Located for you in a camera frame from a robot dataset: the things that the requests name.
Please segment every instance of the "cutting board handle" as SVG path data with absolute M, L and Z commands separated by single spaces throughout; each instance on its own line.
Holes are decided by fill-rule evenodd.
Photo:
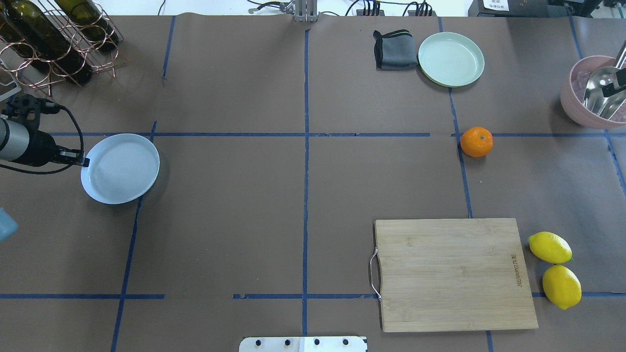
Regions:
M 377 256 L 378 256 L 378 247 L 375 247 L 374 254 L 372 254 L 372 257 L 369 259 L 369 283 L 372 285 L 374 292 L 376 292 L 376 295 L 378 296 L 378 301 L 382 302 L 381 294 L 378 293 L 378 290 L 374 286 L 374 274 L 372 270 L 372 262 L 374 261 L 374 257 L 377 257 Z

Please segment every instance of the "pink bowl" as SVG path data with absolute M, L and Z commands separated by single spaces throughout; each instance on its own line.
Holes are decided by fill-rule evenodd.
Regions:
M 615 58 L 609 56 L 588 56 L 570 70 L 561 89 L 561 105 L 567 116 L 577 123 L 591 128 L 607 129 L 626 126 L 626 104 L 623 104 L 611 120 L 602 118 L 585 108 L 582 100 L 589 74 L 604 66 L 613 66 Z

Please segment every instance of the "plate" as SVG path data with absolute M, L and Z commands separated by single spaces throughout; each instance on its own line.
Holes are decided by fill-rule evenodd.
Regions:
M 89 167 L 80 178 L 87 194 L 105 204 L 139 198 L 155 183 L 160 166 L 157 148 L 147 138 L 122 133 L 103 139 L 87 153 Z
M 480 77 L 485 57 L 476 43 L 458 33 L 441 32 L 419 46 L 419 66 L 438 85 L 457 88 Z

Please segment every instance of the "light green plate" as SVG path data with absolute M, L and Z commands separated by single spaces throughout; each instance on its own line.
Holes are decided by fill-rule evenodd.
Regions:
M 426 38 L 419 46 L 419 66 L 438 85 L 460 87 L 480 77 L 485 57 L 476 43 L 458 33 L 441 32 Z

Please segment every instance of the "white mounting plate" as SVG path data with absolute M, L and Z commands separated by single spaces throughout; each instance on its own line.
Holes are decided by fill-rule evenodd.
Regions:
M 367 338 L 359 336 L 306 336 L 245 338 L 239 352 L 367 352 Z

